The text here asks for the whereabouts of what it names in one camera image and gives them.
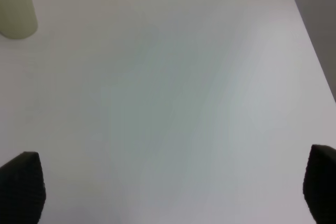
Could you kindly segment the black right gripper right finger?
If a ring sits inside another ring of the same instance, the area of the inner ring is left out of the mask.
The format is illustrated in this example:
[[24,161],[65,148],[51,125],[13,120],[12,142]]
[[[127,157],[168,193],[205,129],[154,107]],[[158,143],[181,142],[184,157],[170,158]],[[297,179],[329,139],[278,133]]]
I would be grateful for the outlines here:
[[303,195],[316,223],[335,224],[335,149],[312,145]]

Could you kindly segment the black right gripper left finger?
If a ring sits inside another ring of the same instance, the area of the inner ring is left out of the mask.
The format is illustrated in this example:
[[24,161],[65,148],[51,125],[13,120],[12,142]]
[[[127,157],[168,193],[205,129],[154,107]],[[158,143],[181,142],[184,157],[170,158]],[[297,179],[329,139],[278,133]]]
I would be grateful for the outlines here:
[[45,201],[37,152],[22,152],[1,166],[1,223],[39,223]]

